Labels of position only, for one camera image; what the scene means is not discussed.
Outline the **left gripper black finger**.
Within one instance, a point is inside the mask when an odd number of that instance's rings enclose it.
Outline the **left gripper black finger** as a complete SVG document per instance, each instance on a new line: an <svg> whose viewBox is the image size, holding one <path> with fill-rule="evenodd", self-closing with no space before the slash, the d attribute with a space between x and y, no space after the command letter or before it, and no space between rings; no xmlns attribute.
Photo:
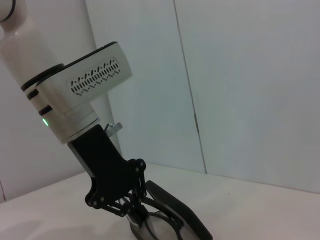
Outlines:
<svg viewBox="0 0 320 240"><path fill-rule="evenodd" d="M131 203L134 208L134 213L132 214L132 216L137 222L143 222L148 216L147 209L144 205L142 205L142 202L146 195L147 192L145 187L145 176L142 172L138 174L137 181L134 184L134 188L131 191L130 197Z"/></svg>
<svg viewBox="0 0 320 240"><path fill-rule="evenodd" d="M122 197L112 203L105 204L104 208L121 218L134 212L134 205L130 196Z"/></svg>

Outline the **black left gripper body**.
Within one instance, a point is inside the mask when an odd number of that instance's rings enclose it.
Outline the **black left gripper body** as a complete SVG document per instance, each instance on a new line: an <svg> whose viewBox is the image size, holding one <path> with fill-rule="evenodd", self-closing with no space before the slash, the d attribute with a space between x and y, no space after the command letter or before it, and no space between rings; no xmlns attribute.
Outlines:
<svg viewBox="0 0 320 240"><path fill-rule="evenodd" d="M143 159L124 159L99 124L70 141L68 147L90 176L85 202L95 209L105 209L105 204L127 196L138 174L146 169Z"/></svg>

